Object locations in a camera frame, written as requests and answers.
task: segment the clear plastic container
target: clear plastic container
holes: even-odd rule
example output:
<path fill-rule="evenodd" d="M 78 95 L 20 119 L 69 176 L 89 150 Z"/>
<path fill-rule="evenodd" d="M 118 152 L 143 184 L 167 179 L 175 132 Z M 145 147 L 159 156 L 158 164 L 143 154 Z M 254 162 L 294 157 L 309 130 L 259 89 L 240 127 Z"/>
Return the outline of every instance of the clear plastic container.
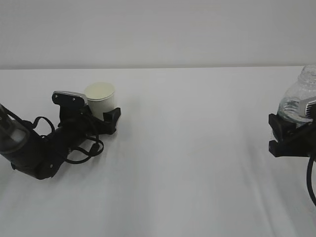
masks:
<path fill-rule="evenodd" d="M 284 120 L 295 122 L 297 127 L 312 121 L 301 117 L 298 111 L 299 102 L 316 96 L 316 65 L 307 65 L 303 68 L 298 80 L 285 93 L 280 102 L 277 114 Z"/>

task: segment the white paper cup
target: white paper cup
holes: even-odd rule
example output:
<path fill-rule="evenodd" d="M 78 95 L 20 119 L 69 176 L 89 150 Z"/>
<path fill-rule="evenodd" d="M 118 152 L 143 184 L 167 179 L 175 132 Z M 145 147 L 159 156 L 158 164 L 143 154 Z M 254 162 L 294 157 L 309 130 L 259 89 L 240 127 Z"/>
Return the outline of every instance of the white paper cup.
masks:
<path fill-rule="evenodd" d="M 96 82 L 84 90 L 93 116 L 103 121 L 103 113 L 116 108 L 114 92 L 114 86 L 107 82 Z"/>

